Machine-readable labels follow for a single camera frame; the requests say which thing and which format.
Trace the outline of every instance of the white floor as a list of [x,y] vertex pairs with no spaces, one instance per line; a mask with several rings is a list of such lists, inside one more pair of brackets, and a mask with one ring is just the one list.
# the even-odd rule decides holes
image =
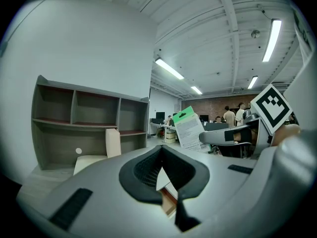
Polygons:
[[168,145],[168,146],[180,146],[179,141],[176,141],[175,143],[167,144],[163,142],[164,138],[150,138],[147,139],[147,147],[149,146],[156,146],[156,145]]

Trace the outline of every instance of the green label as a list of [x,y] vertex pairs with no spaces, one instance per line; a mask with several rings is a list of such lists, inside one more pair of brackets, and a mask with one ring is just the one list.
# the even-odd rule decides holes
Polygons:
[[174,123],[182,121],[188,116],[191,116],[194,113],[192,106],[185,108],[183,111],[179,112],[178,114],[173,116]]

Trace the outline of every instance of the brick wall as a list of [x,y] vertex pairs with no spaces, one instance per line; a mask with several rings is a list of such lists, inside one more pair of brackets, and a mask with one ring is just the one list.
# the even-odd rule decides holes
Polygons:
[[234,109],[238,108],[240,102],[243,102],[248,107],[255,97],[256,94],[182,101],[182,110],[192,106],[196,114],[209,115],[209,120],[215,120],[217,116],[223,116],[225,106]]

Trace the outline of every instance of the desk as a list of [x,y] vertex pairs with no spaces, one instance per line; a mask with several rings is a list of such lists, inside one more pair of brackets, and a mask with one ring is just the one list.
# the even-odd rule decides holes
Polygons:
[[152,126],[156,126],[157,128],[164,127],[164,143],[166,143],[166,129],[169,128],[169,129],[176,130],[175,127],[169,126],[169,125],[166,125],[166,124],[157,124],[157,123],[152,123],[152,122],[150,122],[149,124],[152,125]]

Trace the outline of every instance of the cable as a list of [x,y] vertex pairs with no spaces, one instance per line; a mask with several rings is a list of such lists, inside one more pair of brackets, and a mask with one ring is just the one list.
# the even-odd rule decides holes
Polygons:
[[269,18],[268,16],[266,16],[266,14],[265,14],[265,10],[261,10],[261,12],[263,13],[263,15],[265,16],[265,17],[267,17],[269,20],[272,20],[271,18]]

